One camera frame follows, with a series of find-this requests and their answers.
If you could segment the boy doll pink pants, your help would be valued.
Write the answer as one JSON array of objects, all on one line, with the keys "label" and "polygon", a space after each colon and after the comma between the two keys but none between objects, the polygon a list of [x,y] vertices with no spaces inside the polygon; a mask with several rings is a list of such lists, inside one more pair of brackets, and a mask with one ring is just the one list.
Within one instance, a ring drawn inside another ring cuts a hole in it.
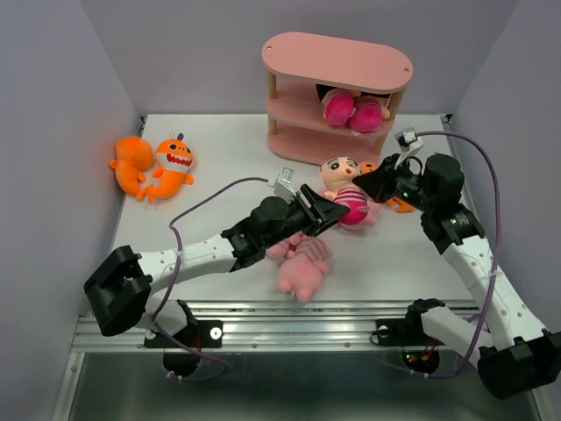
[{"label": "boy doll pink pants", "polygon": [[358,96],[354,99],[354,112],[348,124],[352,134],[358,136],[378,130],[390,115],[386,98],[374,95]]},{"label": "boy doll pink pants", "polygon": [[354,99],[361,95],[357,90],[322,84],[316,85],[316,93],[323,105],[323,118],[334,127],[347,123],[355,110]]},{"label": "boy doll pink pants", "polygon": [[348,156],[332,158],[320,167],[320,176],[324,185],[323,195],[349,209],[338,220],[344,227],[358,227],[368,219],[370,206],[367,196],[352,182],[359,175],[361,175],[359,163]]}]

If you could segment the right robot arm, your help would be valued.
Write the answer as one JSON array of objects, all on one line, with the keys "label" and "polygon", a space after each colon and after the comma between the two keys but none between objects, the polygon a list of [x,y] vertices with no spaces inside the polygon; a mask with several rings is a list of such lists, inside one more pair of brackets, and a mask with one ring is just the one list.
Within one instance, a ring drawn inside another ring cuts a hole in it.
[{"label": "right robot arm", "polygon": [[456,371],[477,369],[497,399],[553,383],[560,374],[560,335],[528,308],[498,266],[497,246],[461,202],[465,177],[459,162],[431,155],[413,173],[399,154],[353,182],[377,203],[398,197],[421,212],[421,226],[438,253],[454,269],[479,308],[477,323],[455,315],[438,300],[411,304],[403,321],[406,337],[431,337],[461,357]]}]

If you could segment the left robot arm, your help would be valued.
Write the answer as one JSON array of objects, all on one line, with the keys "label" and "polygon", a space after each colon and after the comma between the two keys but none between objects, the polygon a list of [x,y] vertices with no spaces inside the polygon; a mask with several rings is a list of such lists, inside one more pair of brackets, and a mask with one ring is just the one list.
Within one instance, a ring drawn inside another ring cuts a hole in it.
[{"label": "left robot arm", "polygon": [[136,253],[115,248],[83,289],[101,334],[116,336],[133,327],[164,333],[177,346],[188,344],[195,324],[178,303],[158,298],[178,282],[236,272],[265,258],[266,250],[301,232],[315,237],[331,228],[348,207],[319,196],[308,185],[287,198],[268,196],[247,218],[217,235],[175,248]]}]

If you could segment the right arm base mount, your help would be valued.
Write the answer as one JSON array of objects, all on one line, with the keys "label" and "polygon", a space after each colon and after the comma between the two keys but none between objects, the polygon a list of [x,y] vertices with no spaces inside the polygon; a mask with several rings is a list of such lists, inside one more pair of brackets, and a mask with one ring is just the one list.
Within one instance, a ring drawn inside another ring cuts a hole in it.
[{"label": "right arm base mount", "polygon": [[370,342],[377,346],[406,347],[401,351],[401,360],[404,369],[412,375],[444,378],[435,374],[440,364],[438,348],[443,342],[425,332],[421,315],[445,307],[445,303],[436,298],[417,299],[408,306],[402,318],[377,319]]}]

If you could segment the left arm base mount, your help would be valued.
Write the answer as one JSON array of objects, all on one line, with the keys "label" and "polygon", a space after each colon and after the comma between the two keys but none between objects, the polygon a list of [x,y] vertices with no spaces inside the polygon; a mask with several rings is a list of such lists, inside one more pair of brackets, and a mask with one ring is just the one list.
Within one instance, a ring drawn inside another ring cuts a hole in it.
[{"label": "left arm base mount", "polygon": [[203,350],[222,346],[224,324],[199,320],[182,300],[166,304],[156,322],[146,329],[144,347],[162,350],[166,376],[178,382],[215,380],[228,371],[228,364]]}]

